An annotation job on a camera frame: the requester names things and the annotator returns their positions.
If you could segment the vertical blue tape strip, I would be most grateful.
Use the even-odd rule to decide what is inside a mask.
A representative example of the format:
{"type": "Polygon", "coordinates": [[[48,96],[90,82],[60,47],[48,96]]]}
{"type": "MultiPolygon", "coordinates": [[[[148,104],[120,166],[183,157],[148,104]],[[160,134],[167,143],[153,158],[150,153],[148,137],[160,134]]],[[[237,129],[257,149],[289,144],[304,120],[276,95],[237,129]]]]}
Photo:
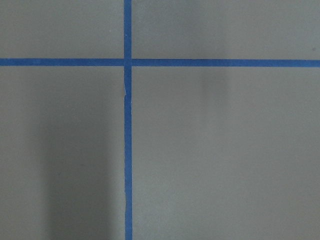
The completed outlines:
{"type": "Polygon", "coordinates": [[[133,239],[132,185],[132,1],[124,1],[124,192],[125,239],[133,239]]]}

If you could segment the horizontal blue tape strip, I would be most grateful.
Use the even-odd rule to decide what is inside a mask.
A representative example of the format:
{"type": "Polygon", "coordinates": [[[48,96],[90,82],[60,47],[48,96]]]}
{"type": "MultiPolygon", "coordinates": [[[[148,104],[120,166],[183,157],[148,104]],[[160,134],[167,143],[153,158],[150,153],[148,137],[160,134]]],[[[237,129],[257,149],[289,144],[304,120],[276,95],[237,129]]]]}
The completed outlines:
{"type": "Polygon", "coordinates": [[[133,58],[1,58],[1,66],[56,67],[288,67],[319,68],[319,60],[310,59],[151,59],[133,58]]]}

